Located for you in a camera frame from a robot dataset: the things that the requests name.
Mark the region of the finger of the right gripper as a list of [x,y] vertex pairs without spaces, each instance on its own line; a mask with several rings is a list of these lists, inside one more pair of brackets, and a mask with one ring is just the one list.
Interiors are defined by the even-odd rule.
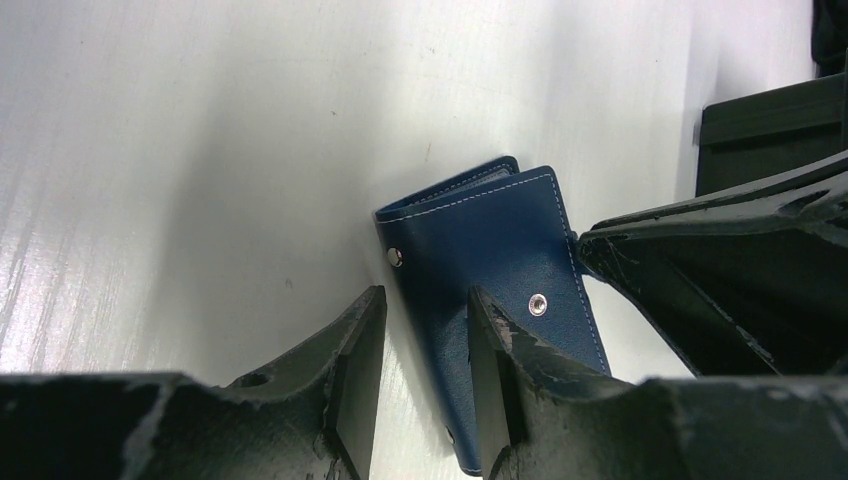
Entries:
[[608,219],[578,241],[698,376],[847,371],[847,156]]

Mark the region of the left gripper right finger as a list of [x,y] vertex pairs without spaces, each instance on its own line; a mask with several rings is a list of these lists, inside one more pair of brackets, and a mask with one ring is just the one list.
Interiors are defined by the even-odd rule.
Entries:
[[843,479],[843,376],[605,376],[468,293],[487,479]]

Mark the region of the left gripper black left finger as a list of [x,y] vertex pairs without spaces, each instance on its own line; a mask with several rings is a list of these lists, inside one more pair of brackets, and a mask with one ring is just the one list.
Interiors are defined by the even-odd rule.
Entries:
[[179,372],[5,375],[5,479],[365,479],[387,301],[335,321],[225,387]]

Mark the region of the black card tray stand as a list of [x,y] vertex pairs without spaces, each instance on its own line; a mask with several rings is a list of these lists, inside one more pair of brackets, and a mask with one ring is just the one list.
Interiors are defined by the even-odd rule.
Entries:
[[815,1],[816,78],[706,106],[697,196],[787,172],[847,149],[847,3]]

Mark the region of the blue leather card holder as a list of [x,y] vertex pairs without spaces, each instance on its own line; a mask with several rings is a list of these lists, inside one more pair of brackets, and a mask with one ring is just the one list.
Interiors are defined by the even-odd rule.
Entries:
[[552,168],[524,171],[503,156],[378,209],[375,222],[465,474],[482,471],[467,341],[471,287],[547,342],[608,371]]

